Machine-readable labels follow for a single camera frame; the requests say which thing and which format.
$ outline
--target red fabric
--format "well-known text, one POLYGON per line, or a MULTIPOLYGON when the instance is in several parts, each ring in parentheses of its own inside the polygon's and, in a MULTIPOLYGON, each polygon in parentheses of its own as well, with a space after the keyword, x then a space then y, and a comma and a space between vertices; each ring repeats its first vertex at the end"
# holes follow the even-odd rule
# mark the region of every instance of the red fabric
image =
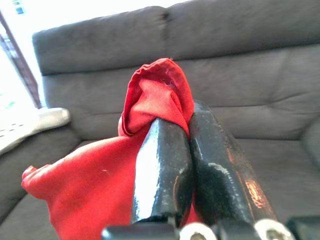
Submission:
MULTIPOLYGON (((132 76, 119 136, 83 146, 54 164, 30 166, 22 187, 47 201, 62 240, 99 240, 106 225, 130 223, 136 156, 152 121, 160 117, 189 135, 194 111, 183 71, 168 58, 143 65, 132 76)), ((193 209, 189 221, 195 219, 193 209)))

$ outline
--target robotic claw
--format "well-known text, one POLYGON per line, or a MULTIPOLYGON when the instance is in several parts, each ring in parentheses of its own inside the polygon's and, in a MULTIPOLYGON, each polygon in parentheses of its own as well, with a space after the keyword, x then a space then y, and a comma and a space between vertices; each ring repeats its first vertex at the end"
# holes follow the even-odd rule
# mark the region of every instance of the robotic claw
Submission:
POLYGON ((103 240, 320 240, 320 217, 277 221, 253 168, 210 109, 195 103, 190 142, 157 118, 136 159, 129 226, 109 226, 103 240), (195 188, 203 223, 183 226, 195 188))

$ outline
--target couch armrest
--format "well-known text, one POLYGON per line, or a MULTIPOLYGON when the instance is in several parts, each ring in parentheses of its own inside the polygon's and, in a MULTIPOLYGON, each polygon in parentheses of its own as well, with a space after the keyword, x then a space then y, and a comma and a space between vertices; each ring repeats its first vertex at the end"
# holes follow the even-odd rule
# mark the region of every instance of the couch armrest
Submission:
POLYGON ((67 125, 27 137, 14 149, 0 155, 0 223, 25 196, 22 173, 53 163, 69 154, 81 139, 67 125))
POLYGON ((302 135, 302 144, 320 169, 320 117, 305 130, 302 135))

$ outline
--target gray upholstery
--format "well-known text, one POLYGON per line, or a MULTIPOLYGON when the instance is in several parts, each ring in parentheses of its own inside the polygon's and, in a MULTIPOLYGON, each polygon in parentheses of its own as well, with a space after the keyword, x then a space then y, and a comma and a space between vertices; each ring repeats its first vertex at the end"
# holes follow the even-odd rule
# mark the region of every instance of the gray upholstery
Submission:
POLYGON ((168 8, 167 52, 198 59, 320 42, 318 0, 194 0, 168 8))
POLYGON ((33 36, 40 70, 43 75, 100 71, 164 57, 165 11, 147 7, 41 31, 33 36))
POLYGON ((314 164, 320 169, 320 116, 307 128, 302 143, 314 164))
POLYGON ((320 215, 319 12, 319 0, 193 0, 36 33, 47 106, 71 123, 0 156, 0 239, 57 239, 22 172, 116 136, 131 75, 161 57, 240 139, 281 221, 320 215))
POLYGON ((0 156, 0 224, 26 195, 21 188, 23 171, 30 165, 39 168, 63 158, 79 142, 78 136, 63 126, 30 136, 14 150, 0 156))

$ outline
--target couch backrest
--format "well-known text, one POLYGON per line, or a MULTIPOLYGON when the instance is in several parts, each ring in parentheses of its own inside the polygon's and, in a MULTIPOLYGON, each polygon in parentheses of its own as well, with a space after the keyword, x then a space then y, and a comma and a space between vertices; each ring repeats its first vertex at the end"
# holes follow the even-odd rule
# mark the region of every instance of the couch backrest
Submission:
POLYGON ((36 33, 49 107, 85 140, 117 135, 142 64, 178 61, 237 138, 298 139, 320 114, 319 0, 194 0, 36 33))

